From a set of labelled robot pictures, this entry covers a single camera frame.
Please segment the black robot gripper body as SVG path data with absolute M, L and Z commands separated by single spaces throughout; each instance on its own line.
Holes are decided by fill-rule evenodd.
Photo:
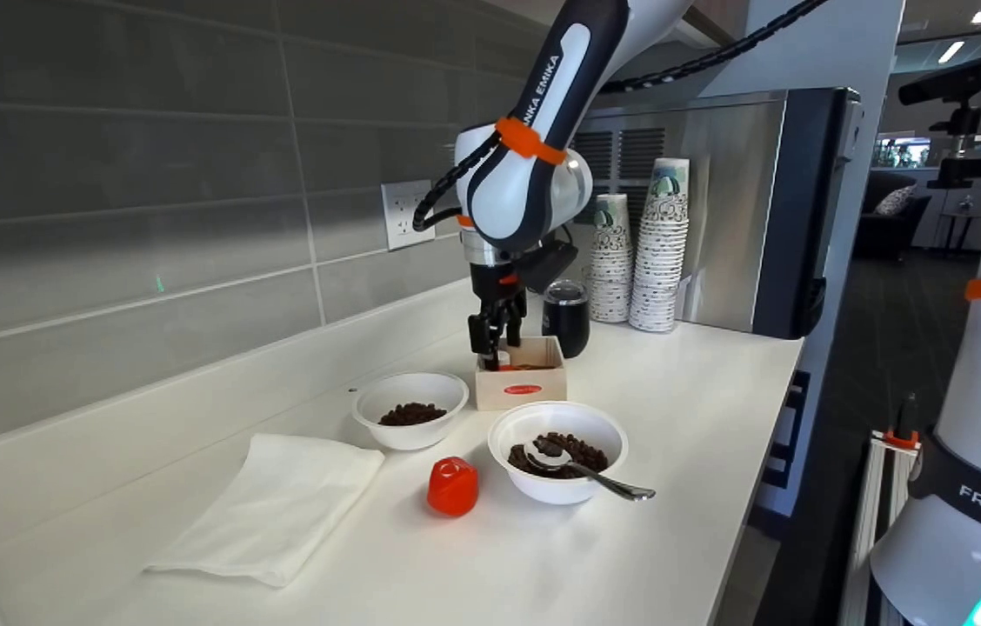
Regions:
M 526 289 L 517 272 L 510 265 L 501 268 L 473 265 L 469 280 L 473 280 L 473 297 L 479 298 L 473 317 L 495 317 L 503 333 L 503 317 L 526 312 Z

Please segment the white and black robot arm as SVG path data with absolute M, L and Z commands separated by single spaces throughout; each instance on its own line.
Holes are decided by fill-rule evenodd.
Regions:
M 526 294 L 577 259 L 561 231 L 590 202 L 590 166 L 570 149 L 604 80 L 649 48 L 692 0 L 563 0 L 532 73 L 495 121 L 457 137 L 452 170 L 417 202 L 410 226 L 459 220 L 479 310 L 467 320 L 479 368 L 523 344 Z

